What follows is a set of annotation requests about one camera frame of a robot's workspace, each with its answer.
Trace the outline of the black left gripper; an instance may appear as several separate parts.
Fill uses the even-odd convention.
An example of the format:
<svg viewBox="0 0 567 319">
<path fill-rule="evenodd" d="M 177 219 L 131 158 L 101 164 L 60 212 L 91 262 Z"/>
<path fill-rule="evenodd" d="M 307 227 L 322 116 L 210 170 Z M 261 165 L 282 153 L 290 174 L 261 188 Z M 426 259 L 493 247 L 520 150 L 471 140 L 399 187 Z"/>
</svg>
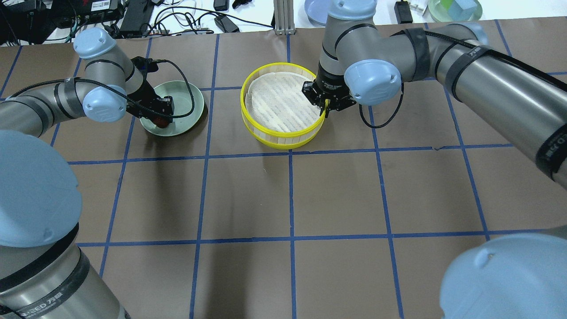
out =
<svg viewBox="0 0 567 319">
<path fill-rule="evenodd" d="M 136 103 L 142 105 L 142 108 L 128 102 L 126 111 L 134 117 L 151 118 L 151 122 L 172 122 L 174 115 L 174 102 L 172 96 L 159 97 L 150 83 L 144 79 L 133 93 L 128 93 L 128 97 Z"/>
</svg>

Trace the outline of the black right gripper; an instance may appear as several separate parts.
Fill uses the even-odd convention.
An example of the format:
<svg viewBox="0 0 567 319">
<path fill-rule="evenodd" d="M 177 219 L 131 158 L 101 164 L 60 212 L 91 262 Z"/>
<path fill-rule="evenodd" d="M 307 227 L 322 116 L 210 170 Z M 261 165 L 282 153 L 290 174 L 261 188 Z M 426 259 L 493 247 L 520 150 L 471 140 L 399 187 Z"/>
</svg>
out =
<svg viewBox="0 0 567 319">
<path fill-rule="evenodd" d="M 305 81 L 302 93 L 311 105 L 323 110 L 324 117 L 329 117 L 330 111 L 343 111 L 357 102 L 350 96 L 346 85 L 328 86 L 321 78 Z"/>
</svg>

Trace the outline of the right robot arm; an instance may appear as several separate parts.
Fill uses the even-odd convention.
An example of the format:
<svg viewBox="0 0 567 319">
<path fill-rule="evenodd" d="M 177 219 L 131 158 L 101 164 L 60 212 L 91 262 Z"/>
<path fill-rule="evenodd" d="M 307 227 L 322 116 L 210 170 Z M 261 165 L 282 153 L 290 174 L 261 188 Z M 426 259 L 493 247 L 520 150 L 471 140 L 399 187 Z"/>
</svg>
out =
<svg viewBox="0 0 567 319">
<path fill-rule="evenodd" d="M 566 186 L 566 84 L 494 50 L 483 28 L 452 23 L 383 38 L 374 0 L 332 0 L 318 71 L 302 91 L 322 109 L 375 106 L 407 82 L 434 77 L 529 158 Z M 469 249 L 448 266 L 444 319 L 564 319 L 566 227 L 517 233 Z"/>
</svg>

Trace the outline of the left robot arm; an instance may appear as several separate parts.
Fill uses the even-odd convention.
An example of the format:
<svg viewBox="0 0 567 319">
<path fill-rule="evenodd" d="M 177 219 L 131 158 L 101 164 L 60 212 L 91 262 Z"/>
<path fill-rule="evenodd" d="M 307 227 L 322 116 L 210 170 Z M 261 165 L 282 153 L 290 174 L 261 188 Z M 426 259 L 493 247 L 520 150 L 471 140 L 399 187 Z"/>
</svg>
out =
<svg viewBox="0 0 567 319">
<path fill-rule="evenodd" d="M 95 27 L 74 41 L 80 77 L 28 86 L 1 102 L 1 317 L 129 319 L 77 244 L 83 197 L 69 162 L 45 139 L 68 121 L 120 121 L 127 113 L 172 123 L 172 97 L 146 79 L 149 61 L 129 58 Z"/>
</svg>

